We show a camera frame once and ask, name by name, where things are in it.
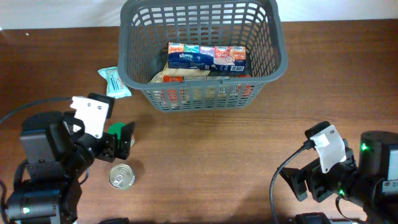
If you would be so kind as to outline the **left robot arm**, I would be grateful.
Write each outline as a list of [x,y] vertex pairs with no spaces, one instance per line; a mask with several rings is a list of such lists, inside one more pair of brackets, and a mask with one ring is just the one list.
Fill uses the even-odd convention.
[[135,123],[107,133],[115,99],[90,93],[67,99],[70,111],[46,111],[22,123],[26,159],[15,174],[12,194],[1,197],[4,223],[75,223],[82,195],[81,176],[95,160],[126,160]]

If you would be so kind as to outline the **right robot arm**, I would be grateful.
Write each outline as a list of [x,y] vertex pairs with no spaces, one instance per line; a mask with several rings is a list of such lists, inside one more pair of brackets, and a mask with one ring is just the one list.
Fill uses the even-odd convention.
[[361,207],[368,223],[397,223],[397,134],[362,133],[358,164],[353,150],[345,150],[346,160],[326,174],[319,159],[301,169],[284,167],[280,174],[299,201],[307,198],[307,191],[318,203],[336,194],[337,200]]

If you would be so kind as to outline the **mint green wipes packet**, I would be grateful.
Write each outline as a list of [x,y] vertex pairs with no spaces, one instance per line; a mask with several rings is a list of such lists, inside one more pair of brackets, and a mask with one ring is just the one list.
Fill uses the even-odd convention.
[[115,99],[132,96],[129,88],[119,77],[117,67],[102,68],[98,70],[98,73],[107,81],[107,96]]

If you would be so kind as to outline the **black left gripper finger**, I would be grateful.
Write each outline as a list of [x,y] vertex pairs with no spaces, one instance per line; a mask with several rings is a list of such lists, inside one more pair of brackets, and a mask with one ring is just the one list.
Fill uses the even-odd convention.
[[117,158],[126,160],[129,157],[134,129],[135,122],[130,122],[121,127]]
[[88,98],[108,104],[109,107],[106,118],[109,119],[111,117],[114,108],[115,98],[106,95],[100,95],[97,93],[90,93],[88,95]]

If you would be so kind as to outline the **brown paper pouch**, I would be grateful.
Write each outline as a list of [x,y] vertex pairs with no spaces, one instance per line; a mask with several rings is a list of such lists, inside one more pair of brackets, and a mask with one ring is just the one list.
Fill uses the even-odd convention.
[[209,70],[185,69],[185,68],[169,68],[168,63],[162,71],[158,72],[150,81],[150,83],[163,82],[183,82],[185,81],[202,81],[206,80]]

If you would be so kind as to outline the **Kleenex tissue multipack box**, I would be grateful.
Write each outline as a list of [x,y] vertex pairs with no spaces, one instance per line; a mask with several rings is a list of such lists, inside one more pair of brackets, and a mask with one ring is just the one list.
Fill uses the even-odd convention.
[[243,72],[246,48],[243,46],[205,46],[169,42],[169,68],[199,69],[217,72]]

